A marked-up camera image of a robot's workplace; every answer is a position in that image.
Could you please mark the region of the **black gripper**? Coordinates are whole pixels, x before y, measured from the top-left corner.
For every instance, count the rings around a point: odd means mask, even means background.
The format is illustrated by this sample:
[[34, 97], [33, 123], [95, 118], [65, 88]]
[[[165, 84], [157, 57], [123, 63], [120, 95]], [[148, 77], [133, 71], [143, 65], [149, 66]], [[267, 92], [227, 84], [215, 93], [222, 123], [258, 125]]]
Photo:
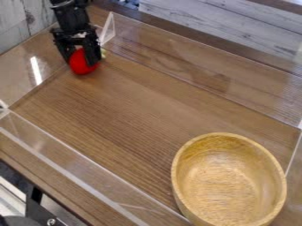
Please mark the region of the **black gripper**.
[[91, 25], [85, 7], [93, 0], [49, 0], [58, 27], [50, 30], [54, 45], [65, 62], [83, 45], [85, 61], [93, 66], [101, 59], [96, 28]]

